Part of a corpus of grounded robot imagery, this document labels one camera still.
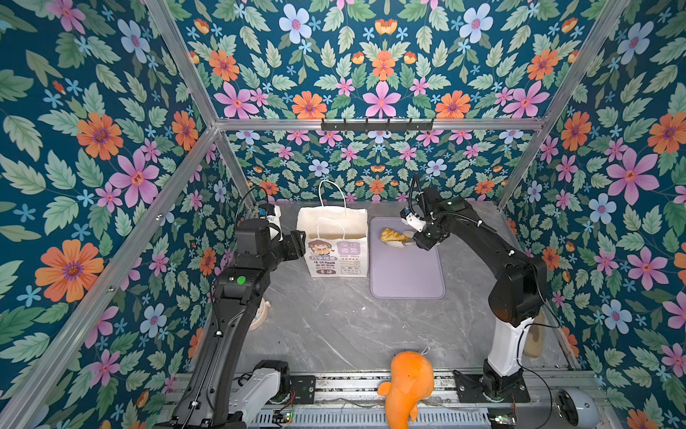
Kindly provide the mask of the twisted braided fake bread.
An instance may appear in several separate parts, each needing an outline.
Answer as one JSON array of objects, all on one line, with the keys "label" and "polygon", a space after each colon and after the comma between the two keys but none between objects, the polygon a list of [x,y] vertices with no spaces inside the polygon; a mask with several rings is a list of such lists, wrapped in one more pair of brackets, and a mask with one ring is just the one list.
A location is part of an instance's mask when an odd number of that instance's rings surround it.
[{"label": "twisted braided fake bread", "polygon": [[400,238],[396,238],[395,234],[397,231],[392,230],[390,228],[384,228],[381,232],[380,239],[382,243],[387,245],[387,241],[412,241],[413,238],[405,238],[401,236]]}]

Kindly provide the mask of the white printed paper bag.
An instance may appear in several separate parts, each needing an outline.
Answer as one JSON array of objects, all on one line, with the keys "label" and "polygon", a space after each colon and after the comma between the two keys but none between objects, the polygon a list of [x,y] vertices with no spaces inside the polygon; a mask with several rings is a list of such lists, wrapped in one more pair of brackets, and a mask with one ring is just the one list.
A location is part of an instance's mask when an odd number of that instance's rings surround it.
[{"label": "white printed paper bag", "polygon": [[314,278],[364,278],[369,270],[369,218],[364,208],[328,206],[318,185],[320,205],[298,211],[297,229],[305,234],[305,255]]}]

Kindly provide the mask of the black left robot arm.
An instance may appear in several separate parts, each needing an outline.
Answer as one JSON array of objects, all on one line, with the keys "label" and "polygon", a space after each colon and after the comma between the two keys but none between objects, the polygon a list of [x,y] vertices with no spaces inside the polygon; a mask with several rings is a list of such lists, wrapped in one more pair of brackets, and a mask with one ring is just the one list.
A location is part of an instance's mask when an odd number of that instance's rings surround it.
[{"label": "black left robot arm", "polygon": [[305,255],[305,233],[284,233],[278,223],[248,219],[236,230],[233,261],[215,280],[212,313],[189,385],[162,428],[245,428],[282,393],[286,366],[259,366],[232,389],[239,356],[271,274]]}]

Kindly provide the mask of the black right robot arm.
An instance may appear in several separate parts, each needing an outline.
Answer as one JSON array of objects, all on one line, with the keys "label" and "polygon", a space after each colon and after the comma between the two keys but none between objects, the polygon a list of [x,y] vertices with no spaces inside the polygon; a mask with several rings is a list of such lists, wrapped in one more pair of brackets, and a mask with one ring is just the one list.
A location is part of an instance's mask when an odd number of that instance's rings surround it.
[{"label": "black right robot arm", "polygon": [[480,376],[453,372],[458,396],[476,402],[500,402],[527,396],[525,366],[522,363],[525,339],[547,302],[547,266],[528,257],[498,231],[485,223],[465,198],[444,198],[432,187],[422,187],[413,176],[407,206],[400,219],[411,234],[402,243],[428,252],[443,242],[457,239],[464,253],[474,258],[478,268],[491,272],[494,284],[487,297],[496,319],[491,349]]}]

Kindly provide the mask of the lilac rectangular tray mat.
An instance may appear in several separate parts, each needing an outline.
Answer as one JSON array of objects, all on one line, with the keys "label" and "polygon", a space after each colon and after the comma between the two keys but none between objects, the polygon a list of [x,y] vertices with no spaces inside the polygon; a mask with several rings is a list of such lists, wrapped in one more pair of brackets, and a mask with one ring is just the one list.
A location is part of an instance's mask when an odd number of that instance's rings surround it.
[{"label": "lilac rectangular tray mat", "polygon": [[384,228],[414,231],[396,217],[375,217],[369,227],[371,293],[383,300],[441,300],[445,296],[437,248],[393,248],[380,239]]}]

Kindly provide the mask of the round beige analog clock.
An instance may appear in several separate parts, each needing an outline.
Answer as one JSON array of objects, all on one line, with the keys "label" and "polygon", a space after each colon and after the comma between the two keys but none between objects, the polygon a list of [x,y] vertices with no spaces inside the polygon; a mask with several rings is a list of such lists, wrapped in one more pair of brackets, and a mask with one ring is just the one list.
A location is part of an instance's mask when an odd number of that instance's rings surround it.
[{"label": "round beige analog clock", "polygon": [[269,316],[270,308],[271,303],[268,300],[262,299],[260,306],[257,309],[257,312],[255,313],[255,317],[250,324],[250,332],[259,329],[265,323]]}]

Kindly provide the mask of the orange plush toy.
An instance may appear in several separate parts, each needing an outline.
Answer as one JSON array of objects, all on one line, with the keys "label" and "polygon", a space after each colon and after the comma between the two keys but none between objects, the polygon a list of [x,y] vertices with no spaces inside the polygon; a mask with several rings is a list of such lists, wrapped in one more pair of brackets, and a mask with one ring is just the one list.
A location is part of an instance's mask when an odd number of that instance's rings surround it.
[{"label": "orange plush toy", "polygon": [[420,353],[404,351],[391,361],[391,380],[383,382],[377,394],[384,398],[389,428],[409,428],[419,416],[418,404],[434,391],[432,364]]}]

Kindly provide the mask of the grey dome device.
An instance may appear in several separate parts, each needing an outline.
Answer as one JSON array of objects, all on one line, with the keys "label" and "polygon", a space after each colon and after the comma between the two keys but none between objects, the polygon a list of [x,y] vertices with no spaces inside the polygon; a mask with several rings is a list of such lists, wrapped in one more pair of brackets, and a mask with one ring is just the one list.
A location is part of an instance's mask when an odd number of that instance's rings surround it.
[{"label": "grey dome device", "polygon": [[591,396],[576,388],[560,389],[553,395],[557,414],[575,428],[595,428],[600,412]]}]

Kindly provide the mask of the black hook rail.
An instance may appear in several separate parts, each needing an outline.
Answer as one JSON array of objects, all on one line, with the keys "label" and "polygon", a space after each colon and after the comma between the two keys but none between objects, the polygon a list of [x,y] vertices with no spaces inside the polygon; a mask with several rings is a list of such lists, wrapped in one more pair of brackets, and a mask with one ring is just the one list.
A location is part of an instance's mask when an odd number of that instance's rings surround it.
[{"label": "black hook rail", "polygon": [[415,119],[337,119],[321,120],[321,130],[332,132],[426,132],[434,127],[433,120]]}]

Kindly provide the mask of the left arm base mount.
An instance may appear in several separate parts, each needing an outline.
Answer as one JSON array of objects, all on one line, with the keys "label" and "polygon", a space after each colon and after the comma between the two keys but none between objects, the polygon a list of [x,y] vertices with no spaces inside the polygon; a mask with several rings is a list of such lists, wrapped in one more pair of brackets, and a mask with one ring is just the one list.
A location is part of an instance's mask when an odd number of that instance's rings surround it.
[{"label": "left arm base mount", "polygon": [[287,408],[291,405],[312,405],[317,378],[314,375],[291,375],[278,394],[267,402],[270,406]]}]

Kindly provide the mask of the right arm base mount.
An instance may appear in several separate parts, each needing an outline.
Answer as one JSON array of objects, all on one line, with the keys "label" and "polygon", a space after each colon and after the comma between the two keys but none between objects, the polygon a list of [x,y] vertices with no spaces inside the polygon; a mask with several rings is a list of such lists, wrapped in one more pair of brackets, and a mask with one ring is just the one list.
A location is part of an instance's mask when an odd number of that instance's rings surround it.
[{"label": "right arm base mount", "polygon": [[514,375],[498,376],[492,371],[485,375],[452,371],[460,403],[529,403],[531,396],[523,379],[523,368]]}]

